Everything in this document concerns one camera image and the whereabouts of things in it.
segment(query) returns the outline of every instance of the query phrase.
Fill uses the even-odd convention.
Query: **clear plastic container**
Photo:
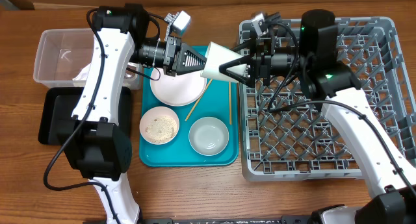
[[[33,79],[48,88],[83,87],[85,79],[73,80],[83,68],[89,69],[94,49],[94,34],[91,29],[53,29],[42,33]],[[137,71],[141,66],[130,67]],[[123,86],[140,89],[138,75],[126,73]]]

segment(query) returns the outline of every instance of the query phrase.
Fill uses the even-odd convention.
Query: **white cup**
[[[207,58],[207,62],[205,63],[205,68],[201,71],[201,77],[218,81],[238,82],[235,79],[220,73],[219,67],[226,62],[241,58],[242,55],[214,42],[210,42],[205,57]],[[233,66],[227,70],[243,76],[246,71],[246,64]]]

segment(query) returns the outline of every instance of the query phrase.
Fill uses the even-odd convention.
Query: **white bowl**
[[[184,106],[193,103],[202,95],[207,86],[207,79],[200,76],[200,72],[192,72],[171,77],[163,74],[163,69],[154,68],[151,77],[158,81],[150,81],[150,88],[154,96],[162,103],[170,106]]]
[[[192,124],[189,130],[189,143],[203,156],[221,153],[228,144],[227,126],[219,119],[205,117]]]
[[[163,142],[154,142],[149,136],[148,133],[146,133],[146,127],[148,127],[150,125],[150,123],[152,121],[155,121],[156,118],[159,118],[161,116],[169,116],[171,118],[173,118],[176,122],[176,132],[174,133],[173,137],[163,141]],[[155,145],[161,145],[164,143],[168,143],[171,140],[173,140],[177,134],[177,132],[179,131],[179,118],[177,117],[177,114],[164,106],[158,106],[155,108],[151,108],[150,110],[148,110],[143,116],[142,119],[140,120],[140,134],[142,135],[143,139],[145,139],[145,141],[155,144]]]

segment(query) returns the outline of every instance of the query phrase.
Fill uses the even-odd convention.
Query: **gray dish rack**
[[[299,37],[300,19],[283,21]],[[350,66],[363,84],[370,107],[400,152],[416,165],[415,99],[393,21],[386,17],[336,18],[338,59]],[[250,38],[251,21],[239,28],[239,42]],[[278,46],[293,46],[284,29]],[[282,114],[265,112],[273,91],[257,81],[239,86],[243,142],[242,172],[250,181],[362,178],[354,158],[335,127],[313,105]],[[296,79],[273,100],[272,109],[306,98]]]

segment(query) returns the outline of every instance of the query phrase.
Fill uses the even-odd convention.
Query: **metal grid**
[[[300,19],[285,21],[299,35]],[[411,128],[415,125],[415,101],[398,43],[394,23],[388,18],[337,18],[338,60],[359,77],[367,100],[400,152],[415,162]],[[249,37],[251,22],[240,24],[240,43]],[[285,31],[278,32],[278,46],[293,46]],[[269,87],[257,81],[255,88],[240,85],[244,133],[243,174],[248,180],[303,180],[326,177],[360,178],[352,155],[331,123],[313,105],[290,112],[265,110],[283,78]],[[298,80],[282,89],[272,110],[306,101]]]

